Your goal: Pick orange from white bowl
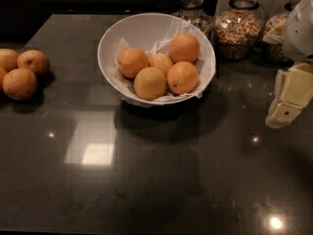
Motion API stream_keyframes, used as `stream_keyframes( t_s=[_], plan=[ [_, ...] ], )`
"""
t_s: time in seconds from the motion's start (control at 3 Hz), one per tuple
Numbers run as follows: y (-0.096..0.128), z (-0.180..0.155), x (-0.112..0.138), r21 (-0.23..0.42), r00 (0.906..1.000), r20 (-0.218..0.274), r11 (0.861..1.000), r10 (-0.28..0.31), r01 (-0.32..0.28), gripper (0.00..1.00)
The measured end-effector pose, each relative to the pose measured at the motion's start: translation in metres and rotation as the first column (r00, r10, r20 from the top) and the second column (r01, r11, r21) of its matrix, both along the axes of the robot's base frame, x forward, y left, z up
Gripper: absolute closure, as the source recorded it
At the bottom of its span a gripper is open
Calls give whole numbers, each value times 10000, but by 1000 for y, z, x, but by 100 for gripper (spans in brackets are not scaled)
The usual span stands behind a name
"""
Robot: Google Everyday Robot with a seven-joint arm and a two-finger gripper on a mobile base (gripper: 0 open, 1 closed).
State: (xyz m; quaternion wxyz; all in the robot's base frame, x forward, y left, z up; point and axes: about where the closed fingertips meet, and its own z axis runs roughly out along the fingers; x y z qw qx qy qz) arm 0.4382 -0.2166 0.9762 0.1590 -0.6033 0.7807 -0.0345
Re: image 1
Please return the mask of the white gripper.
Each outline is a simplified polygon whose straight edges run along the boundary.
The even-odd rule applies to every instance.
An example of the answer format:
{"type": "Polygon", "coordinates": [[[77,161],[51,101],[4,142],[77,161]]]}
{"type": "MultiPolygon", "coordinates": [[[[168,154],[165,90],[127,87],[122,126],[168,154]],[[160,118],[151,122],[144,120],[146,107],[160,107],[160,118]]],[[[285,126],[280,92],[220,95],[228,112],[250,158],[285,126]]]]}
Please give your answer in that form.
{"type": "Polygon", "coordinates": [[[313,99],[313,0],[300,0],[287,21],[269,21],[263,41],[283,42],[283,53],[295,62],[288,70],[278,70],[275,98],[266,124],[272,128],[290,125],[313,99]]]}

